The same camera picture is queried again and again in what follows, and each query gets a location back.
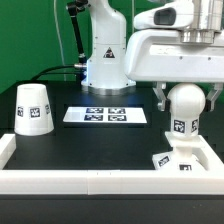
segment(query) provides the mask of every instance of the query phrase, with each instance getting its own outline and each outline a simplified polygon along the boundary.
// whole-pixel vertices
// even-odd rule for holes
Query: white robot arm
[[[189,14],[184,13],[184,4]],[[193,0],[194,7],[189,7],[191,4],[180,0],[135,17],[136,28],[144,30],[136,32],[129,40],[125,73],[135,81],[157,82],[154,90],[161,100],[160,110],[167,109],[167,99],[163,94],[166,82],[212,83],[214,88],[207,96],[210,111],[223,89],[223,3],[219,0]],[[192,9],[193,21],[188,24]],[[176,12],[172,23],[164,25],[164,18],[161,24],[155,23],[160,21],[157,17],[163,16],[163,10],[168,21],[173,18],[172,11]]]
[[[194,4],[191,0],[182,0],[138,14],[134,18],[134,27],[138,30],[149,28],[181,29],[189,26],[193,19]]]

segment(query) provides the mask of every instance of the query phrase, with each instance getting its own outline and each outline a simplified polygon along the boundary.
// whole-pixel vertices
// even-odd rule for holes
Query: black cable
[[[83,44],[82,44],[82,39],[81,39],[81,34],[79,30],[79,24],[77,20],[77,13],[79,12],[79,7],[83,7],[85,4],[87,4],[88,1],[83,0],[83,1],[75,1],[75,2],[70,2],[67,4],[67,10],[68,13],[71,17],[72,25],[73,25],[73,30],[75,33],[75,38],[76,38],[76,44],[79,52],[79,63],[85,64],[87,61],[87,58],[84,53],[83,49]]]
[[[64,69],[64,68],[74,68],[74,65],[61,65],[61,66],[55,66],[55,67],[51,67],[51,68],[47,68],[43,71],[41,71],[40,73],[38,73],[37,75],[35,75],[31,80],[37,80],[38,78],[40,78],[42,75],[45,75],[45,74],[50,74],[48,72],[51,72],[51,71],[55,71],[55,70],[59,70],[59,69]]]

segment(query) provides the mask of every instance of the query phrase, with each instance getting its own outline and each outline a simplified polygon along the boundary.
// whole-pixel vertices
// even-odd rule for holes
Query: white paper cup
[[[46,86],[24,84],[17,87],[15,132],[43,135],[54,129]]]

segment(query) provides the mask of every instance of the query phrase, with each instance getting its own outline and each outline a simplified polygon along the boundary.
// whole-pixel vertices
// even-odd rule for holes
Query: black table surface
[[[14,133],[16,83],[0,95],[0,135]],[[43,82],[54,131],[16,135],[5,170],[153,170],[152,155],[170,150],[170,114],[157,109],[147,83],[121,96],[81,91],[75,82]],[[147,124],[64,123],[69,106],[141,107]],[[203,112],[199,133],[224,161],[224,104]],[[0,223],[223,223],[220,195],[0,195]]]

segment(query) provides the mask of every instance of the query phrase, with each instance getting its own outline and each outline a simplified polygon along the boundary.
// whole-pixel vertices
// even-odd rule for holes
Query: printed marker sheet
[[[64,122],[147,123],[143,109],[137,107],[69,107]]]

